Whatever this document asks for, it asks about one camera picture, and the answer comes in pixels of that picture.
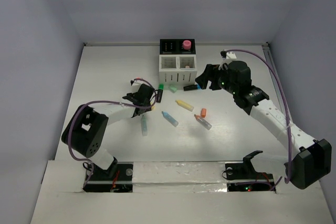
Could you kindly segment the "black green capped highlighter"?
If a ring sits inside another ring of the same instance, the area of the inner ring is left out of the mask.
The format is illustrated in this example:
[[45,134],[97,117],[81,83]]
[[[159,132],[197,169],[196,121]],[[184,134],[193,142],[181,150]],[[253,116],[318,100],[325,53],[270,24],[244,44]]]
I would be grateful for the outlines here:
[[160,83],[157,90],[158,91],[157,91],[156,101],[157,101],[157,103],[161,103],[162,96],[163,96],[163,90],[164,90],[164,84]]

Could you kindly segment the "black blue capped highlighter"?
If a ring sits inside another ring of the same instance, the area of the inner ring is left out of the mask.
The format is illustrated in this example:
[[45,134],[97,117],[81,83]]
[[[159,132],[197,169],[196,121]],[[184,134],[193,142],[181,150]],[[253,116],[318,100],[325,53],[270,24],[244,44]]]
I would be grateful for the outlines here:
[[187,85],[183,87],[183,91],[200,90],[201,87],[198,84]]

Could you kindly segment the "pink capped glue bottle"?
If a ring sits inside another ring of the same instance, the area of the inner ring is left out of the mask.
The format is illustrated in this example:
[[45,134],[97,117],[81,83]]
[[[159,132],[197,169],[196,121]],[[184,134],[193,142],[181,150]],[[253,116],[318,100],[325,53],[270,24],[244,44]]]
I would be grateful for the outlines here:
[[184,40],[182,42],[182,46],[184,50],[190,50],[192,47],[192,42],[190,40]]

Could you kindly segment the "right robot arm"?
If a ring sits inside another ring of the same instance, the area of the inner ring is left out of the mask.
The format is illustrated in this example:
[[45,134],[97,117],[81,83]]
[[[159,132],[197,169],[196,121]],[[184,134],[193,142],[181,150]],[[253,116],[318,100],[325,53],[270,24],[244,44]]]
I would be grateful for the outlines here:
[[201,89],[225,90],[235,104],[262,124],[288,151],[285,175],[299,189],[305,189],[330,173],[332,146],[316,140],[282,113],[261,88],[252,84],[251,70],[243,61],[207,64],[195,79]]

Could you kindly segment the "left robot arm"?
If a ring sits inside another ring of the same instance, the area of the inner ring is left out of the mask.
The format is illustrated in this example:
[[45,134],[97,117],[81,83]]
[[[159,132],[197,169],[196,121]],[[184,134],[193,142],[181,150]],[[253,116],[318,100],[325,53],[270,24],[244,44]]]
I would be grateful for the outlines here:
[[106,150],[99,151],[106,128],[151,111],[154,94],[152,85],[142,83],[119,102],[99,100],[80,105],[61,136],[70,156],[86,163],[86,168],[93,174],[99,173],[104,179],[113,178],[117,159]]

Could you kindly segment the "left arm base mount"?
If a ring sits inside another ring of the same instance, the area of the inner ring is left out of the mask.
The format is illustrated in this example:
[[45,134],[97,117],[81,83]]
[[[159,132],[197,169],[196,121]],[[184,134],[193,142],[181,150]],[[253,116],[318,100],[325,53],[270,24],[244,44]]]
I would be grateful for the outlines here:
[[88,193],[131,193],[133,192],[133,163],[118,163],[113,175],[107,175],[95,167],[94,173],[83,190]]

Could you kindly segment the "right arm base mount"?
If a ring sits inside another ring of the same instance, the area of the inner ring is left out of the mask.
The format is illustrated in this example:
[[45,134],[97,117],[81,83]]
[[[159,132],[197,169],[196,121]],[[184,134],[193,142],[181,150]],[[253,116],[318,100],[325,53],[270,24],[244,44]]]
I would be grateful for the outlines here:
[[276,191],[272,174],[255,171],[251,160],[262,151],[253,151],[242,161],[226,163],[222,177],[227,180],[229,192]]

